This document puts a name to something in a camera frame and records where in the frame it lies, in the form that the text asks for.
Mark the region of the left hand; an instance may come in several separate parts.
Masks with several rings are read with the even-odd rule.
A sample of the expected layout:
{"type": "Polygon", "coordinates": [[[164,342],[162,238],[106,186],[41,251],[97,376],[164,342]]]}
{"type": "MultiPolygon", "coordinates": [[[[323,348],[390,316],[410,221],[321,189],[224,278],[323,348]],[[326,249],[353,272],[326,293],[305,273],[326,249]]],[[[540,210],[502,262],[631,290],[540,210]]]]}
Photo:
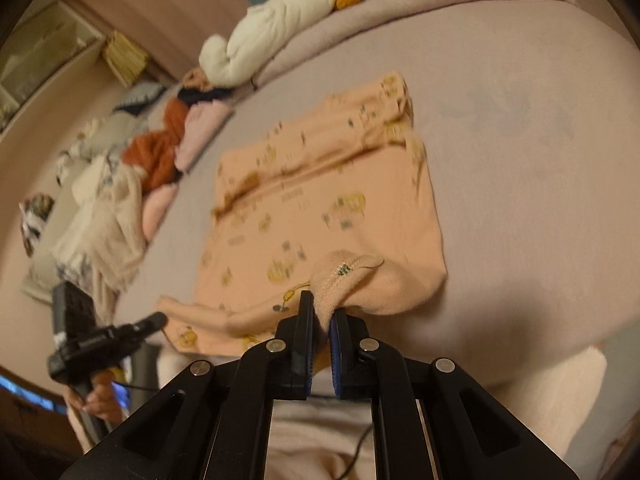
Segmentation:
{"type": "Polygon", "coordinates": [[[85,396],[80,396],[67,387],[64,393],[65,402],[76,411],[119,426],[124,420],[124,414],[115,396],[114,380],[115,376],[111,370],[101,370],[92,375],[92,389],[85,396]]]}

